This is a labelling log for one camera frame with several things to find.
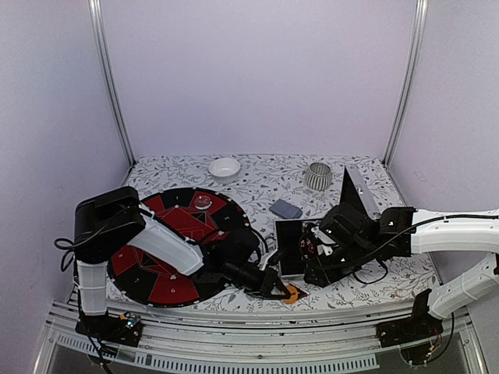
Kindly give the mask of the orange big blind button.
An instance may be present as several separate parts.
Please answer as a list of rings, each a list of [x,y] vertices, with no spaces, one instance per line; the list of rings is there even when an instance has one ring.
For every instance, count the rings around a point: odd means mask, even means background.
[[[295,286],[288,285],[286,287],[286,291],[283,291],[281,293],[281,295],[283,296],[282,301],[285,304],[287,304],[287,305],[291,305],[291,304],[297,302],[298,296],[299,296],[299,292],[298,292],[298,289]]]

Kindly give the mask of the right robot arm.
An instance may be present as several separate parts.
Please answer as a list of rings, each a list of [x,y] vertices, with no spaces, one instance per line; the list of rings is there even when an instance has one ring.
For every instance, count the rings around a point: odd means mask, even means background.
[[[371,218],[348,203],[340,203],[304,234],[299,240],[301,248],[308,238],[318,250],[304,252],[304,261],[314,270],[333,271],[336,280],[374,259],[444,251],[485,252],[474,267],[415,299],[422,309],[408,317],[402,328],[411,340],[431,330],[434,319],[448,317],[498,285],[497,210],[443,213],[399,206]]]

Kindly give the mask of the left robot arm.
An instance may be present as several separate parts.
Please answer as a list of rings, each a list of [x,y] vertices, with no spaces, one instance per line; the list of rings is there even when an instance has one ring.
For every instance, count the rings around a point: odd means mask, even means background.
[[[116,330],[106,313],[109,282],[127,298],[161,308],[206,301],[229,285],[255,298],[290,295],[242,207],[209,189],[141,199],[125,186],[84,200],[75,210],[73,239],[58,238],[55,246],[74,256],[80,308],[99,338]]]

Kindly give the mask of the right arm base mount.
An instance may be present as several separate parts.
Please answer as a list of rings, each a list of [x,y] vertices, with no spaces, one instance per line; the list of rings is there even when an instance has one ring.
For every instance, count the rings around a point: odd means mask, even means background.
[[[434,337],[444,331],[442,320],[428,312],[412,312],[406,318],[378,323],[375,330],[383,348]]]

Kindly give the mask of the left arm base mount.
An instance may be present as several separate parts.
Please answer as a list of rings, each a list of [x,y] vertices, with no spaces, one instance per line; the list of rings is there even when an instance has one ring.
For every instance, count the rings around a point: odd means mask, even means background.
[[[143,332],[143,323],[138,315],[131,312],[120,316],[112,316],[108,312],[102,316],[87,316],[81,312],[75,331],[98,341],[137,348]]]

